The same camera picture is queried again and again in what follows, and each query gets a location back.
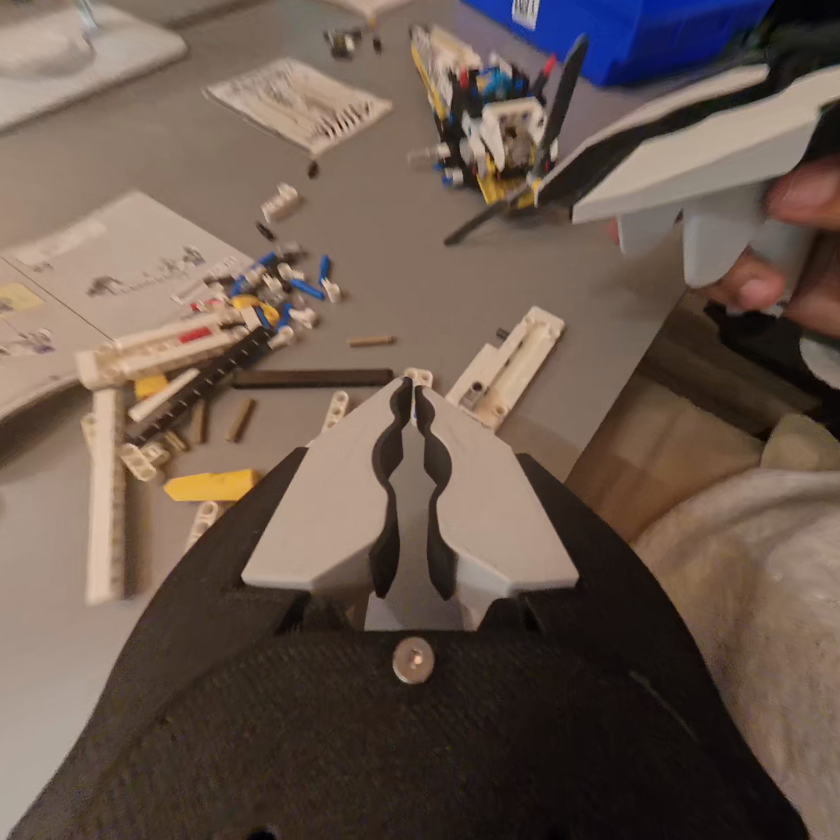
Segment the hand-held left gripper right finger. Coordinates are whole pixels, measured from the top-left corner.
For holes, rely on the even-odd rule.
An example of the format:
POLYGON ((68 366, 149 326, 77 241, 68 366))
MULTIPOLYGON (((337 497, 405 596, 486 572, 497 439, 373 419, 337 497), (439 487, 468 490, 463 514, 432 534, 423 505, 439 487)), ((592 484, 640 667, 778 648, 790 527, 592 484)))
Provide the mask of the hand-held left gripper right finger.
POLYGON ((436 392, 414 390, 423 465, 434 483, 429 580, 465 630, 522 593, 574 588, 580 574, 510 446, 436 392))

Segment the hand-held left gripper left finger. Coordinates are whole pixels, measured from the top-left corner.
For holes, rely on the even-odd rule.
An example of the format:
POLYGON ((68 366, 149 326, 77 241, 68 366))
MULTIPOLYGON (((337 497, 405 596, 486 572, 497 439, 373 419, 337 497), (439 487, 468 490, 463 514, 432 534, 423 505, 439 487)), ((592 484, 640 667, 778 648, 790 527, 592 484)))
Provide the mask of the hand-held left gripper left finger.
POLYGON ((305 592, 364 629, 371 594, 396 577, 391 476, 403 460, 413 380, 395 378, 314 438, 242 572, 254 587, 305 592))

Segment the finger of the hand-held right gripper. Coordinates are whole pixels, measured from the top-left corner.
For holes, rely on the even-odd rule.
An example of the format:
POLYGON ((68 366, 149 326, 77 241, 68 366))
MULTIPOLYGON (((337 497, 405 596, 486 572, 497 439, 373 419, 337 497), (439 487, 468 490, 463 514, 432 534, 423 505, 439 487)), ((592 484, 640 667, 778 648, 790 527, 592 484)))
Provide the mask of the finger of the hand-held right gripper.
POLYGON ((763 196, 805 157, 824 108, 838 100, 839 69, 818 70, 772 97, 642 142, 571 211, 572 224, 613 218, 619 246, 638 256, 682 217, 688 287, 718 281, 747 247, 775 262, 793 298, 812 234, 767 221, 763 196))
POLYGON ((648 140, 688 128, 765 93, 766 64, 725 70, 669 91, 593 134, 552 169, 537 187, 537 207, 572 207, 648 140))

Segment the white lego panel assembly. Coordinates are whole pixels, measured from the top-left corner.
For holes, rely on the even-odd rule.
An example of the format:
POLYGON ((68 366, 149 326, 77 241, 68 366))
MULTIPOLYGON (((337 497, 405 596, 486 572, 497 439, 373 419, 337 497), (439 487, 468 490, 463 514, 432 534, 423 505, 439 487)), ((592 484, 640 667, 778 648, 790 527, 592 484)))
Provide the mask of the white lego panel assembly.
POLYGON ((495 346, 486 343, 445 399, 496 433, 507 420, 565 331, 565 321, 532 307, 495 346))

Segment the yellow lego panel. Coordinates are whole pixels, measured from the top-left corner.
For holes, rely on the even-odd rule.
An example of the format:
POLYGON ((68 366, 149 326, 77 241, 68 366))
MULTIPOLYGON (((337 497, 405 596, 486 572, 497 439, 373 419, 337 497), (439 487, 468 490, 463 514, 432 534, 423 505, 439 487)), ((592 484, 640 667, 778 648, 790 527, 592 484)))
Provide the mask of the yellow lego panel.
POLYGON ((259 483, 261 474, 255 469, 222 473, 206 472, 169 479, 165 494, 176 502, 237 502, 259 483))

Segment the lego helicopter model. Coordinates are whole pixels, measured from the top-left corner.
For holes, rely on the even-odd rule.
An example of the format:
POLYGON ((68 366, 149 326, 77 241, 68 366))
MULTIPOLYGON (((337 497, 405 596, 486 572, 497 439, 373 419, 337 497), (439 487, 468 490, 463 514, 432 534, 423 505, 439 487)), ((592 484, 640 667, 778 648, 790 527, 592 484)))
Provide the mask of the lego helicopter model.
POLYGON ((548 101, 555 55, 530 77, 495 53, 483 62, 436 25, 413 24, 409 37, 438 137, 435 145, 410 152, 408 163, 435 169, 445 186, 472 189, 486 204, 444 240, 458 245, 492 218, 536 206, 538 188, 557 163, 558 138, 590 40, 582 34, 573 42, 548 101))

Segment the thin black lego beam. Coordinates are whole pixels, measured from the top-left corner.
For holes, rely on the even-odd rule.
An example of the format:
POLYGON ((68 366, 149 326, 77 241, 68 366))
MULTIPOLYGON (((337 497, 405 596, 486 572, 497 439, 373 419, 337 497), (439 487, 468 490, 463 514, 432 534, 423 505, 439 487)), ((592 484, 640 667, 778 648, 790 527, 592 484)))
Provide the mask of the thin black lego beam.
POLYGON ((383 387, 394 379, 390 369, 315 369, 240 371, 231 380, 236 390, 300 390, 383 387))

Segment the thick black lego beam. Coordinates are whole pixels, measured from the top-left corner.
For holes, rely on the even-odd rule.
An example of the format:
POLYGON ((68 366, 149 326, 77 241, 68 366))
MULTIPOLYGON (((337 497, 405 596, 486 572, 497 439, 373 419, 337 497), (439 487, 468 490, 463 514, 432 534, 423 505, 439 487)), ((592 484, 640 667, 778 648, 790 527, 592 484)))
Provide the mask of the thick black lego beam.
POLYGON ((269 341, 277 331, 258 327, 234 343, 228 350, 206 362, 198 373, 163 406, 143 421, 135 422, 125 435, 125 442, 143 447, 179 424, 193 408, 207 399, 216 388, 237 370, 244 370, 268 351, 269 341))

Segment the long white lego beam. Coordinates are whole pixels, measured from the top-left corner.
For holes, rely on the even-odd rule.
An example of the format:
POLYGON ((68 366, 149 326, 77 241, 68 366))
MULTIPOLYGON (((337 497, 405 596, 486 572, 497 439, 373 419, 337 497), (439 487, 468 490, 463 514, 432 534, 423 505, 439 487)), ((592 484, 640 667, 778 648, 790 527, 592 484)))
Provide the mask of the long white lego beam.
POLYGON ((92 394, 82 420, 90 459, 85 603, 99 606, 125 595, 125 475, 119 456, 125 411, 119 388, 92 394))

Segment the pile of small lego pieces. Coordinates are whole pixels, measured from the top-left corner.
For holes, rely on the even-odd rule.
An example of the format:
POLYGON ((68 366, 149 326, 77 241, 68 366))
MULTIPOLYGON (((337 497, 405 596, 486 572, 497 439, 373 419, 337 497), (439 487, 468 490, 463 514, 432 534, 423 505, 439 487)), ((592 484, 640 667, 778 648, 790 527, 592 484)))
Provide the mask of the pile of small lego pieces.
POLYGON ((222 308, 252 311, 251 321, 270 334, 268 348, 286 348, 296 339, 296 328, 312 330, 319 324, 313 301, 337 304, 343 300, 341 288, 331 277, 330 257, 323 255, 318 275, 309 278, 297 268, 303 256, 302 248, 289 244, 251 263, 226 257, 171 298, 192 313, 222 308))

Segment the small dark lego parts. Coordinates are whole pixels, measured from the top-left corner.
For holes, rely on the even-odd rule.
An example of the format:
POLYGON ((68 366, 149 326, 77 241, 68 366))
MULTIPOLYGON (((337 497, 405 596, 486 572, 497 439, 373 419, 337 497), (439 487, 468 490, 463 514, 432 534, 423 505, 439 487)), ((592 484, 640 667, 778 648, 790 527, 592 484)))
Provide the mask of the small dark lego parts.
POLYGON ((383 53, 382 37, 373 18, 368 19, 364 27, 325 29, 322 37, 331 57, 336 60, 351 60, 365 39, 370 40, 376 55, 383 53))

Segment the white L-shaped lego beam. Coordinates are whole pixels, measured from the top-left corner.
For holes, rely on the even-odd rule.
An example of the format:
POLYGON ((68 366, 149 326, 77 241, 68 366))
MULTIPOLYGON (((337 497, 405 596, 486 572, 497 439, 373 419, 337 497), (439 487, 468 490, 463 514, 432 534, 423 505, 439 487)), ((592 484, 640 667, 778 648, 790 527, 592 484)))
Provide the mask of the white L-shaped lego beam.
POLYGON ((260 213, 267 225, 275 224, 294 212, 301 204, 301 195, 296 187, 282 182, 274 193, 260 205, 260 213))

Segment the person's right hand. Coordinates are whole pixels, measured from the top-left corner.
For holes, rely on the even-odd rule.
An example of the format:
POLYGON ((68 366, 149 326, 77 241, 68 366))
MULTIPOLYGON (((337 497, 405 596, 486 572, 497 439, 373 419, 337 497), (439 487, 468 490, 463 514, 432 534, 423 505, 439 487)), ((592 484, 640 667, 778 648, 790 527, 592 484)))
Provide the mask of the person's right hand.
MULTIPOLYGON (((824 237, 839 231, 838 155, 798 167, 775 182, 765 201, 770 220, 812 228, 824 237)), ((745 250, 732 268, 703 291, 735 312, 756 312, 782 301, 787 276, 770 262, 745 250)), ((787 300, 784 316, 803 330, 839 338, 839 253, 815 251, 787 300)))

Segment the blue plastic bin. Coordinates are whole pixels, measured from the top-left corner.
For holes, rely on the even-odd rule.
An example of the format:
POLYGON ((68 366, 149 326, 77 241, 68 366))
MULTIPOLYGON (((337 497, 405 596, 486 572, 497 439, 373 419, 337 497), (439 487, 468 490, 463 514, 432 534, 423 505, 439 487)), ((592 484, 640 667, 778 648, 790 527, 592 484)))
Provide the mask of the blue plastic bin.
POLYGON ((772 1, 467 1, 546 54, 585 35, 582 75, 597 87, 654 81, 716 62, 772 1))

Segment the sticker sheet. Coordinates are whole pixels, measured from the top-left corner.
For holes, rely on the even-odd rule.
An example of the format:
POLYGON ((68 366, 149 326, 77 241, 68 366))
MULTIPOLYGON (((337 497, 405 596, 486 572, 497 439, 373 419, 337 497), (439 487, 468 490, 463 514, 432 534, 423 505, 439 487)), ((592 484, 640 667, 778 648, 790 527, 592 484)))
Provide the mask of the sticker sheet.
POLYGON ((391 101, 280 58, 204 89, 204 95, 311 157, 367 130, 393 111, 391 101))

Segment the open instruction booklet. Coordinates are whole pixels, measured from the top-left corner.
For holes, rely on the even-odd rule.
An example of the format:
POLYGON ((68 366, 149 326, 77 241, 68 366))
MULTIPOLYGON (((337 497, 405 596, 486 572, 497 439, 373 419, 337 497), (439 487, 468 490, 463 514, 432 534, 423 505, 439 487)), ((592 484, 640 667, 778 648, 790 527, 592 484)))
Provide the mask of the open instruction booklet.
POLYGON ((140 192, 2 252, 1 418, 72 386, 77 352, 183 318, 206 278, 253 261, 140 192))

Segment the white monitor stand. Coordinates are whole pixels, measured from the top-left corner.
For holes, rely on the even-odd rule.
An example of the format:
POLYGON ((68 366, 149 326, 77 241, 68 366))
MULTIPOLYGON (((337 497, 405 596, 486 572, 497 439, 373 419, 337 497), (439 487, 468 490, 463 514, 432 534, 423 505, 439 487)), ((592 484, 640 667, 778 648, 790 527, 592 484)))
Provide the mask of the white monitor stand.
POLYGON ((2 2, 1 133, 186 56, 178 34, 102 2, 2 2))

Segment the white lego frame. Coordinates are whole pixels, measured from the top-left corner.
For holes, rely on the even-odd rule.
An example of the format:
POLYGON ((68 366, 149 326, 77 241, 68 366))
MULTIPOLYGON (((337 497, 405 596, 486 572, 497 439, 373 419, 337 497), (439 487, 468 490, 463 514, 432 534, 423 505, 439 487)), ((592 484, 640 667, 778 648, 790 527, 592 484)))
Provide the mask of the white lego frame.
POLYGON ((256 316, 224 309, 126 335, 78 352, 78 380, 95 392, 180 371, 226 352, 258 326, 256 316))

